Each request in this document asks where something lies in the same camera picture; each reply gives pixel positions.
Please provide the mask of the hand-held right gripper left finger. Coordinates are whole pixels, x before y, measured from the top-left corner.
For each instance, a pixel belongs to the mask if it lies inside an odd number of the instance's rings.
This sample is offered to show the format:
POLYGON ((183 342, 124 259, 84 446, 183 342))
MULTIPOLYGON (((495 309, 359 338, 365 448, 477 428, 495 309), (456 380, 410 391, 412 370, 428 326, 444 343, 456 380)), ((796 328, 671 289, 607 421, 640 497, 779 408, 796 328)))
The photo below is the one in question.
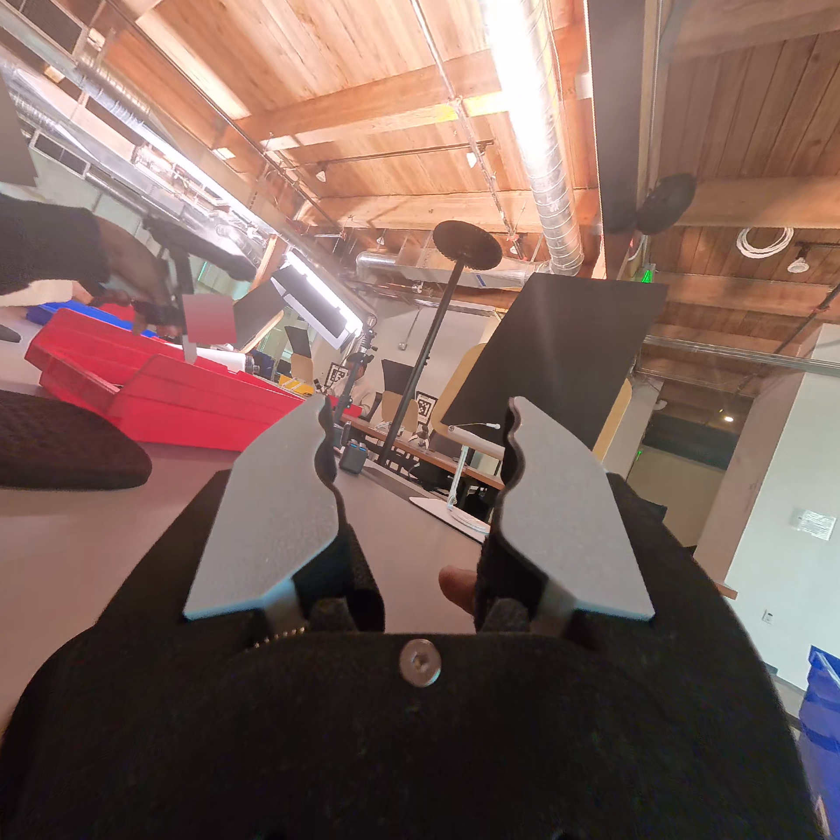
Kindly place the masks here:
POLYGON ((238 456, 184 605, 196 621, 259 610, 300 622, 295 573, 338 537, 333 479, 317 455, 333 430, 329 400, 312 395, 238 456))

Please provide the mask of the blue plastic bin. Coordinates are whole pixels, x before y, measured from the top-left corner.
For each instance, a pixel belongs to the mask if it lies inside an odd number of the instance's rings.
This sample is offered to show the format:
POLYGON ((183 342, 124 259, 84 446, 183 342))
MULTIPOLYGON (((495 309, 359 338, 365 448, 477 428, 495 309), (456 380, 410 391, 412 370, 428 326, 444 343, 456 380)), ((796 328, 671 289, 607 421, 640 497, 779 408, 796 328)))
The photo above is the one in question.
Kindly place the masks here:
POLYGON ((799 750, 817 821, 839 838, 839 659, 812 646, 799 719, 799 750))

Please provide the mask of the white cup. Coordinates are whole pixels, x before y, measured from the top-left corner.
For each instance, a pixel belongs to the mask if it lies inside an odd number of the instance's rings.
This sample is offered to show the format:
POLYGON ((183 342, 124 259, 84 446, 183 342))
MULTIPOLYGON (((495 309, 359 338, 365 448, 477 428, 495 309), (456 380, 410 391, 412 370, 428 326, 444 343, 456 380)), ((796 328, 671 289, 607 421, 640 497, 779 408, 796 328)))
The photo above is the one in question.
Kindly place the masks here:
POLYGON ((253 374, 258 369, 253 356, 248 353, 201 347, 196 349, 196 353, 199 358, 221 364, 233 374, 239 372, 253 374))

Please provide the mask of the black board with wooden rim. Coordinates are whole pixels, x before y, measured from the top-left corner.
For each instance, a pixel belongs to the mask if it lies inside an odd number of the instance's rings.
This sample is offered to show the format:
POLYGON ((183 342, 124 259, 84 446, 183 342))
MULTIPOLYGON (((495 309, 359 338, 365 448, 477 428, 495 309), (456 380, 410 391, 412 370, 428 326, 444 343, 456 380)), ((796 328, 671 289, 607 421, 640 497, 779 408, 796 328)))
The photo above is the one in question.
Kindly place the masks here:
POLYGON ((668 294, 664 283, 532 275, 445 410, 496 445, 508 401, 523 396, 595 447, 668 294))

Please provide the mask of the person's left hand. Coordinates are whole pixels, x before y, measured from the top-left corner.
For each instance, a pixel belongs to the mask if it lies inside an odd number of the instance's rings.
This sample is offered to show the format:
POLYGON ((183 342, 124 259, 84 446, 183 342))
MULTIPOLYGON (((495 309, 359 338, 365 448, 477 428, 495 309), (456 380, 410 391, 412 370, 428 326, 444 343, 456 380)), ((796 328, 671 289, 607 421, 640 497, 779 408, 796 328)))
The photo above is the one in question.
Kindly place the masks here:
POLYGON ((94 287, 92 301, 131 306, 134 301, 147 301, 159 308, 172 304, 168 287, 168 270, 162 262, 136 238, 107 219, 94 216, 98 227, 101 252, 108 278, 117 277, 116 287, 94 287))

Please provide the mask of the red plastic bin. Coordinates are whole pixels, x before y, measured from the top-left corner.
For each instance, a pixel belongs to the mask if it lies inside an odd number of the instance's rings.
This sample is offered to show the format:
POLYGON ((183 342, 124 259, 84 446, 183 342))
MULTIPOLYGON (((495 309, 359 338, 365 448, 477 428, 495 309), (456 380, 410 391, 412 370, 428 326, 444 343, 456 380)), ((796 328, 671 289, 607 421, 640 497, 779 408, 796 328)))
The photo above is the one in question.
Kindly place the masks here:
POLYGON ((212 372, 156 354, 98 413, 140 443, 240 453, 305 402, 256 378, 212 372))
POLYGON ((169 344, 68 310, 36 334, 25 360, 39 370, 49 394, 101 416, 112 413, 124 386, 137 392, 132 382, 138 375, 183 384, 200 371, 169 344))

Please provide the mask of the black quilted cushion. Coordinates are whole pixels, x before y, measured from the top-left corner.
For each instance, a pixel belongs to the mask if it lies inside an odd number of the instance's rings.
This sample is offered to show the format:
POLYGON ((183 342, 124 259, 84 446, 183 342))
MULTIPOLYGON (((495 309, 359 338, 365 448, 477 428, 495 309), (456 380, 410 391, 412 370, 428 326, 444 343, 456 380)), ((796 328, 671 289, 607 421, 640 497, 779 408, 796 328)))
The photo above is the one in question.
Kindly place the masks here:
POLYGON ((1 487, 123 490, 151 476, 144 449, 87 409, 1 391, 1 487))

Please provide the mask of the black light stand pole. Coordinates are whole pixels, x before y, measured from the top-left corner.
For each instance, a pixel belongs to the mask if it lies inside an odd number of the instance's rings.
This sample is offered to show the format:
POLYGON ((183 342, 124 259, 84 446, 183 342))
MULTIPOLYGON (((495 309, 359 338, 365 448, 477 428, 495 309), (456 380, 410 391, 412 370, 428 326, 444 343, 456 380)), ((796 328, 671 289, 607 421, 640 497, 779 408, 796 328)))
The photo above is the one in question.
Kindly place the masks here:
POLYGON ((333 410, 332 421, 335 427, 342 427, 344 425, 343 413, 351 402, 351 393, 356 380, 361 375, 361 368, 363 362, 367 361, 367 357, 374 349, 373 341, 375 339, 375 325, 377 317, 375 314, 367 318, 366 326, 360 336, 359 347, 352 352, 346 361, 349 362, 350 367, 347 376, 344 378, 343 391, 339 396, 336 407, 333 410))

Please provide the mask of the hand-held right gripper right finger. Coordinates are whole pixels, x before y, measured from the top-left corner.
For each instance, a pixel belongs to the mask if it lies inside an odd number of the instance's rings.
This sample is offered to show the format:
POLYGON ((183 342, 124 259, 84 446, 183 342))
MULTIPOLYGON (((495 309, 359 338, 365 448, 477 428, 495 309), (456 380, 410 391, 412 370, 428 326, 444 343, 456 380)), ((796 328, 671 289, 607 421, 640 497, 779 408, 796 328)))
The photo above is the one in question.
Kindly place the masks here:
POLYGON ((524 396, 510 399, 512 476, 492 524, 537 579, 535 634, 559 637, 575 613, 648 622, 655 608, 602 464, 524 396))

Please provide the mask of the person's right hand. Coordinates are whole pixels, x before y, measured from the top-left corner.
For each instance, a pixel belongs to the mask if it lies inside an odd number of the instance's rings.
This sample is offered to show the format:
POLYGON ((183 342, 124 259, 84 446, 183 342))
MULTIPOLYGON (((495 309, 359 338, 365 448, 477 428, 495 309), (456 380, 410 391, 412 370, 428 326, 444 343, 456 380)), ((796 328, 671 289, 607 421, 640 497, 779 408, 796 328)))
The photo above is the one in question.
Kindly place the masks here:
POLYGON ((438 573, 438 585, 447 601, 470 616, 475 614, 477 572, 453 565, 438 573))

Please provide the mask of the brown top office desk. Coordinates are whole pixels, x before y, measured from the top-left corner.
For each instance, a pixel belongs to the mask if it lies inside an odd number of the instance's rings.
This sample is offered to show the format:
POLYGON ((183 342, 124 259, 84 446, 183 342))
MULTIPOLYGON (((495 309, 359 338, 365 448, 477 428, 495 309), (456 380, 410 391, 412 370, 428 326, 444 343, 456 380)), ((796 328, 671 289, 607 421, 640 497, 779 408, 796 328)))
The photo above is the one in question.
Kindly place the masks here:
MULTIPOLYGON (((351 416, 344 421, 352 426, 358 433, 362 434, 364 438, 371 438, 377 443, 374 445, 374 450, 379 453, 385 444, 386 435, 376 431, 369 423, 361 420, 358 417, 351 416)), ((409 470, 409 460, 419 460, 425 463, 436 466, 450 475, 454 476, 458 467, 458 459, 452 459, 446 455, 441 455, 435 452, 428 452, 414 444, 411 444, 401 438, 397 438, 388 455, 388 463, 398 465, 399 469, 409 470)), ((503 490, 504 484, 498 476, 488 476, 477 469, 465 465, 461 470, 460 475, 464 478, 469 478, 474 484, 481 487, 492 487, 496 490, 503 490)))

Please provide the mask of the studio light panel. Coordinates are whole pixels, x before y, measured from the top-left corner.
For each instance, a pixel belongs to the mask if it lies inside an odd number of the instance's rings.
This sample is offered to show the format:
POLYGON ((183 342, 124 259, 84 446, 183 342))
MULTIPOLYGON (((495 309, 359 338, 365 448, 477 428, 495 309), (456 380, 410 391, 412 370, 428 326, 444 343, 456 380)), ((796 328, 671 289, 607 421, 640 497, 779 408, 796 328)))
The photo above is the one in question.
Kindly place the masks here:
POLYGON ((280 268, 235 302, 237 350, 255 347, 287 308, 336 350, 345 350, 363 331, 362 320, 327 285, 315 266, 292 248, 280 268))

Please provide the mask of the white paper notice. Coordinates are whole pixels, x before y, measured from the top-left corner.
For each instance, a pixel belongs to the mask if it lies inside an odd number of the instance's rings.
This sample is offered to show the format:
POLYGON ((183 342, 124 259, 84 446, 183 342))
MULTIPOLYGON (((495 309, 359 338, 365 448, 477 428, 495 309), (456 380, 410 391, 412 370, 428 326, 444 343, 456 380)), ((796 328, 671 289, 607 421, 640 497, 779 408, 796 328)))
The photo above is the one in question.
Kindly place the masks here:
POLYGON ((833 536, 837 517, 803 508, 796 508, 791 514, 791 526, 795 531, 815 539, 829 541, 833 536))

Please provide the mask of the person's left forearm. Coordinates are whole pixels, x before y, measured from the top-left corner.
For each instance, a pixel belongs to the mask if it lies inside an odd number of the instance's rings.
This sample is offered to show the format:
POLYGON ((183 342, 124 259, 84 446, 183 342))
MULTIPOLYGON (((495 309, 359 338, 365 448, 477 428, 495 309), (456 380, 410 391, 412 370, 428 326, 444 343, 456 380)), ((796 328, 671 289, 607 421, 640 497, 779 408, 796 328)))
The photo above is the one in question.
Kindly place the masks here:
POLYGON ((109 278, 93 213, 1 195, 2 295, 21 291, 37 280, 70 280, 96 298, 104 294, 109 278))

